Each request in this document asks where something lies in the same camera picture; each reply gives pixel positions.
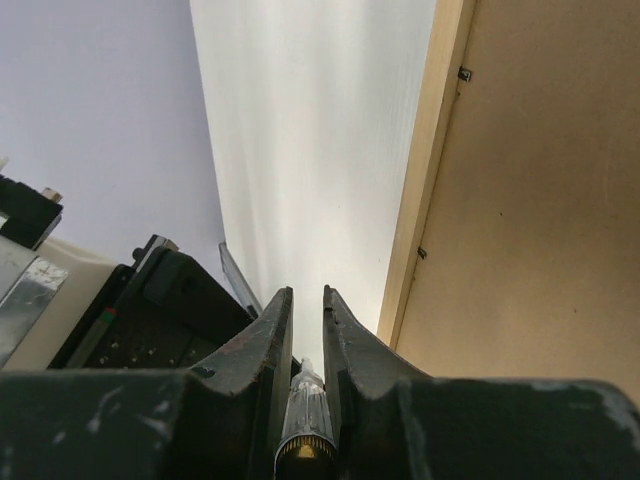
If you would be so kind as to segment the small metal tool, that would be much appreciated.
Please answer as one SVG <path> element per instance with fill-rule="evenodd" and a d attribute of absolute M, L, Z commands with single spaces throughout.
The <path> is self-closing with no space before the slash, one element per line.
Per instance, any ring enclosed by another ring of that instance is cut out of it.
<path fill-rule="evenodd" d="M 275 479 L 336 479 L 337 449 L 322 378 L 309 358 L 290 384 Z"/>

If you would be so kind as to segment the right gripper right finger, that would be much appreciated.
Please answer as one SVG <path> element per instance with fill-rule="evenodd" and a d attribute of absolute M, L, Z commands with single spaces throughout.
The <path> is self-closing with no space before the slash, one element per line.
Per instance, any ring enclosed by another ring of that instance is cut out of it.
<path fill-rule="evenodd" d="M 639 413 L 601 381 L 457 379 L 414 367 L 323 295 L 343 479 L 635 479 Z"/>

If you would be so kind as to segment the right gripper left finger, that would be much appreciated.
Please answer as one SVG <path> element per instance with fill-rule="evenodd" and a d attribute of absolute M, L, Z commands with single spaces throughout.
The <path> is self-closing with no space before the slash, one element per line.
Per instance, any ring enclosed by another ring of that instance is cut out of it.
<path fill-rule="evenodd" d="M 5 479 L 269 479 L 292 360 L 291 288 L 187 369 L 1 376 Z"/>

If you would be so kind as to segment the light wooden picture frame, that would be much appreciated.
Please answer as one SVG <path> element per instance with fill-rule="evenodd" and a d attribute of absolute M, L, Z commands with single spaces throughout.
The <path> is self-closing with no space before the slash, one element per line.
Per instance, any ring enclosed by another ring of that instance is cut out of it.
<path fill-rule="evenodd" d="M 637 394 L 637 2 L 437 3 L 377 334 Z"/>

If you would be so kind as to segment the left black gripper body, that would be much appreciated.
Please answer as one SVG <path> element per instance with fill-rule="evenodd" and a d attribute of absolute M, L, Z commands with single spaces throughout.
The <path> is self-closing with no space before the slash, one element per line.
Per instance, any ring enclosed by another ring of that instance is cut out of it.
<path fill-rule="evenodd" d="M 188 368 L 255 318 L 165 237 L 151 236 L 133 259 L 115 267 L 50 368 Z"/>

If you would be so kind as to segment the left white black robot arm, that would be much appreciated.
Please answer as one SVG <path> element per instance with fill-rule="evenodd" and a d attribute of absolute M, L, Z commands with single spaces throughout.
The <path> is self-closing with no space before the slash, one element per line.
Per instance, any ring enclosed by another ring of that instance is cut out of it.
<path fill-rule="evenodd" d="M 152 235 L 131 264 L 52 237 L 61 196 L 1 179 L 4 370 L 189 367 L 257 316 Z"/>

